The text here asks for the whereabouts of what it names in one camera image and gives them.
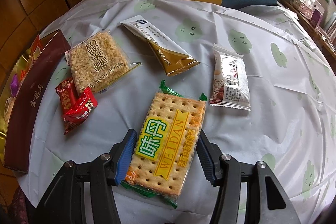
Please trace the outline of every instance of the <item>tablecloth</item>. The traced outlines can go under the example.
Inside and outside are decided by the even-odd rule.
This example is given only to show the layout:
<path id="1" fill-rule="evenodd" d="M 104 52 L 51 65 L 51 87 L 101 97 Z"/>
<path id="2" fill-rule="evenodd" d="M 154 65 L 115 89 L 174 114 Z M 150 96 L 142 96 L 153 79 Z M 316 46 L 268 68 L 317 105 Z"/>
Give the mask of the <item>tablecloth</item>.
<path id="1" fill-rule="evenodd" d="M 253 7 L 250 12 L 256 9 L 258 17 L 187 0 L 83 0 L 51 23 L 40 36 L 60 28 L 71 46 L 110 29 L 130 59 L 142 62 L 142 67 L 107 92 L 96 94 L 98 107 L 80 127 L 64 136 L 55 87 L 70 70 L 65 59 L 60 61 L 36 117 L 29 173 L 17 174 L 32 204 L 37 206 L 63 162 L 91 161 L 120 142 L 129 128 L 139 131 L 162 79 L 181 94 L 198 98 L 204 92 L 209 98 L 214 73 L 212 45 L 217 43 L 244 54 L 252 111 L 208 105 L 203 130 L 210 142 L 238 161 L 266 161 L 301 222 L 312 223 L 336 193 L 336 77 L 310 39 L 308 46 L 299 41 L 306 34 L 297 28 L 295 18 L 267 7 Z M 167 77 L 149 46 L 120 25 L 135 15 L 158 27 L 200 64 Z M 191 28 L 192 34 L 181 30 Z M 121 186 L 113 190 L 122 223 L 147 224 L 208 223 L 218 192 L 205 179 L 197 156 L 177 209 Z M 85 195 L 87 222 L 93 223 L 87 185 Z M 238 223 L 244 222 L 245 207 L 243 184 Z"/>

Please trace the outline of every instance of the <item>purple box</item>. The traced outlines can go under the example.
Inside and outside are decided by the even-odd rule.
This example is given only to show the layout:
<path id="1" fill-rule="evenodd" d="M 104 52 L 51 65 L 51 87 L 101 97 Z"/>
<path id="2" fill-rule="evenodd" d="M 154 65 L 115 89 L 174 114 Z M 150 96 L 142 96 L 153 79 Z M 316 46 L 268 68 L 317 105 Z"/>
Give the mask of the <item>purple box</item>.
<path id="1" fill-rule="evenodd" d="M 322 21 L 322 14 L 317 9 L 315 9 L 313 16 L 311 17 L 310 24 L 314 28 L 317 28 L 320 25 L 321 21 Z"/>

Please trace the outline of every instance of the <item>purple wrapper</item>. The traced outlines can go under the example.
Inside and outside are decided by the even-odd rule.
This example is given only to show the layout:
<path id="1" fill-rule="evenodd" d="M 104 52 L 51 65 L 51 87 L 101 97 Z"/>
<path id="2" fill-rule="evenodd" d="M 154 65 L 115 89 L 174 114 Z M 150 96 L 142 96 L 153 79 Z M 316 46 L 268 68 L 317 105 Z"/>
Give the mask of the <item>purple wrapper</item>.
<path id="1" fill-rule="evenodd" d="M 19 89 L 19 79 L 17 78 L 17 74 L 14 74 L 12 82 L 10 84 L 10 92 L 12 94 L 12 97 L 16 96 L 18 89 Z"/>

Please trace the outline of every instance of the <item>metal screw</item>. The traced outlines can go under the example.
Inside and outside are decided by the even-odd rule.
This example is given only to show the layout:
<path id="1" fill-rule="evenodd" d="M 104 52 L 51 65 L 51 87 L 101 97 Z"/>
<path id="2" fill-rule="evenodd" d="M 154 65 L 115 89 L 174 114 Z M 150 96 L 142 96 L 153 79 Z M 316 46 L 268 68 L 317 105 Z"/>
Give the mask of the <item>metal screw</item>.
<path id="1" fill-rule="evenodd" d="M 64 164 L 64 166 L 65 166 L 66 168 L 70 168 L 70 167 L 73 166 L 73 164 L 74 164 L 74 162 L 73 162 L 72 160 L 68 160 L 68 161 Z"/>
<path id="2" fill-rule="evenodd" d="M 230 160 L 231 159 L 231 156 L 229 154 L 223 154 L 222 155 L 222 159 L 223 160 Z"/>
<path id="3" fill-rule="evenodd" d="M 102 154 L 101 156 L 100 156 L 100 158 L 102 159 L 102 160 L 109 160 L 111 157 L 110 157 L 110 154 Z"/>
<path id="4" fill-rule="evenodd" d="M 264 161 L 258 161 L 258 165 L 261 168 L 266 168 L 267 164 Z"/>

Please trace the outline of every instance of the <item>cracker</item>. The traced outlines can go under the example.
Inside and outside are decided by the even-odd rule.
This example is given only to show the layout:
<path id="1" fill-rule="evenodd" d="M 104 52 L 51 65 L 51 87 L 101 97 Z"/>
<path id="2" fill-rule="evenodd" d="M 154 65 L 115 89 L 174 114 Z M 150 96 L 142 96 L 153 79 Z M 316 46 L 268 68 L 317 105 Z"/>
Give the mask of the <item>cracker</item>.
<path id="1" fill-rule="evenodd" d="M 123 51 L 108 32 L 99 32 L 69 51 L 70 69 L 78 94 L 106 88 L 129 71 Z"/>
<path id="2" fill-rule="evenodd" d="M 140 155 L 133 154 L 129 171 L 135 171 L 136 173 L 134 184 L 141 185 L 145 188 L 154 190 L 164 195 L 180 195 L 185 177 L 194 155 L 198 135 L 202 127 L 205 105 L 206 103 L 204 101 L 181 98 L 163 93 L 157 93 L 155 95 L 152 105 L 147 113 L 146 119 L 148 117 L 157 116 L 166 120 L 170 126 L 172 126 L 174 116 L 178 109 L 183 113 L 189 112 L 189 116 L 168 180 L 162 176 L 153 175 L 160 156 L 163 152 L 162 149 L 159 151 L 157 160 L 150 160 L 145 157 L 141 157 Z M 180 157 L 183 156 L 182 152 L 184 151 L 184 144 L 187 140 L 187 133 L 190 132 L 189 130 L 195 131 L 195 138 L 192 141 L 191 151 L 187 157 L 186 165 L 179 166 L 179 160 L 181 159 Z"/>

